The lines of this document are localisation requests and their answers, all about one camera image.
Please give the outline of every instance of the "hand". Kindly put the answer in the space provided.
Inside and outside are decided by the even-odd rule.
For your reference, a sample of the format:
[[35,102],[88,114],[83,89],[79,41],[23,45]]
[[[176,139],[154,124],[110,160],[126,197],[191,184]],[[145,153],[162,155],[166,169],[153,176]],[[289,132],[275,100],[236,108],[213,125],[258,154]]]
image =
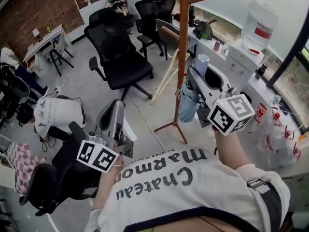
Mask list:
[[122,169],[124,166],[124,156],[123,155],[119,155],[117,160],[115,161],[115,163],[113,164],[114,168],[119,168]]

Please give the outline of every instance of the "cable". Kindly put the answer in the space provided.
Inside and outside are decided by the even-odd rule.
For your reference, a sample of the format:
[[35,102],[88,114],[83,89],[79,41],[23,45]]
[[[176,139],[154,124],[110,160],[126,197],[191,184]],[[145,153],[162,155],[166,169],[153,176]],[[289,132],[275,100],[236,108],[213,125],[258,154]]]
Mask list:
[[202,219],[203,221],[209,223],[211,226],[215,227],[217,230],[220,230],[221,232],[225,232],[224,230],[219,229],[217,226],[213,225],[212,223],[208,222],[207,220],[205,220],[204,218],[198,216],[200,219]]
[[73,100],[76,100],[76,99],[80,99],[81,103],[82,103],[82,107],[84,107],[84,103],[83,103],[83,101],[82,101],[82,99],[80,97],[77,97],[77,98],[74,98],[74,99],[71,99],[71,100],[73,101]]
[[56,142],[57,142],[57,139],[55,138],[55,143],[54,143],[54,145],[53,145],[53,146],[50,146],[49,143],[47,143],[47,145],[46,145],[46,142],[44,142],[44,141],[41,139],[41,137],[40,137],[40,140],[41,140],[41,142],[42,142],[42,151],[43,151],[44,153],[47,152],[47,149],[48,149],[48,148],[47,148],[47,145],[48,145],[50,148],[53,148],[53,147],[55,147]]
[[95,73],[95,71],[92,71],[92,72],[90,72],[89,74],[90,75],[88,75],[88,76],[84,76],[83,78],[82,78],[82,80],[85,78],[85,80],[81,80],[81,83],[80,84],[78,84],[78,85],[73,85],[73,74],[72,73],[69,73],[69,74],[67,74],[67,76],[64,78],[64,80],[63,80],[63,84],[60,86],[60,88],[61,89],[63,89],[64,87],[65,87],[65,84],[66,84],[66,79],[67,79],[67,77],[68,76],[71,76],[71,86],[74,86],[75,88],[79,88],[80,86],[82,86],[87,80],[88,80],[88,78],[92,75],[92,74],[94,74]]
[[152,89],[158,89],[158,87],[154,87],[154,88],[146,88],[148,90],[152,90]]
[[[277,109],[276,110],[278,111],[282,111],[282,112],[285,112],[285,113],[288,113],[288,114],[294,114],[294,113],[291,113],[291,112],[288,112],[288,111],[284,111],[284,110],[280,110],[280,109]],[[297,116],[300,116],[300,117],[306,117],[306,118],[309,118],[309,116],[306,116],[306,115],[299,115],[299,114],[294,114],[294,115],[297,115]]]
[[147,119],[144,117],[144,115],[141,113],[141,110],[140,110],[139,106],[137,106],[136,102],[134,101],[134,99],[133,99],[133,97],[132,97],[132,95],[131,95],[130,90],[129,90],[129,94],[130,94],[130,97],[131,97],[133,103],[136,105],[137,109],[139,110],[140,115],[141,115],[141,116],[144,118],[144,120],[146,121],[147,126],[148,126],[149,130],[151,131],[151,134],[152,134],[152,135],[155,137],[155,139],[159,142],[159,144],[160,144],[161,147],[164,149],[164,151],[167,152],[167,150],[163,147],[163,145],[162,145],[162,143],[160,142],[160,140],[155,136],[153,130],[150,128],[149,123],[148,123],[148,120],[147,120]]
[[51,93],[47,94],[46,96],[53,94],[55,91],[56,91],[56,88],[54,89],[54,91],[53,91],[53,92],[51,92]]

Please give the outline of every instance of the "coat rack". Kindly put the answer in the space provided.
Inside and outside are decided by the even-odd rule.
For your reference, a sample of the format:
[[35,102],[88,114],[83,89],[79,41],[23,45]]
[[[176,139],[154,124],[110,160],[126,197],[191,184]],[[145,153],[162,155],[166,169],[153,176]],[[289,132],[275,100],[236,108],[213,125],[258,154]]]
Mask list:
[[[184,78],[184,68],[185,68],[185,60],[186,60],[186,52],[187,52],[187,36],[188,36],[188,21],[189,21],[189,7],[190,4],[195,2],[200,2],[205,0],[180,0],[180,34],[179,34],[179,63],[178,63],[178,80],[177,87],[180,87],[183,84]],[[155,129],[159,131],[168,126],[177,127],[180,135],[182,136],[184,142],[187,144],[187,140],[178,125],[178,108],[180,105],[180,100],[178,96],[176,96],[176,105],[175,105],[175,115],[172,122]]]

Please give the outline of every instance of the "cup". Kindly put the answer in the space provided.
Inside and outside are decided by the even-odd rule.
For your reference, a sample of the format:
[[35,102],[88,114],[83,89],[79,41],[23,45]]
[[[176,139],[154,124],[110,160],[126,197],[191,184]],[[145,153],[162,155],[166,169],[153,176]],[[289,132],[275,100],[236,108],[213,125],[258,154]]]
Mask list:
[[205,76],[207,67],[209,63],[209,57],[205,54],[199,54],[192,62],[192,67],[194,67],[201,77]]

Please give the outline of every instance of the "pink checkered fabric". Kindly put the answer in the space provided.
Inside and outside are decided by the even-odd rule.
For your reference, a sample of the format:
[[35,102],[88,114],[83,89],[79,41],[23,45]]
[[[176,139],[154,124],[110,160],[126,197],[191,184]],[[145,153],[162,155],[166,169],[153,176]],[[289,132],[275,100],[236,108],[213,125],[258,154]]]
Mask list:
[[31,154],[28,144],[11,143],[7,157],[16,171],[16,191],[25,194],[34,168],[45,162],[44,157]]

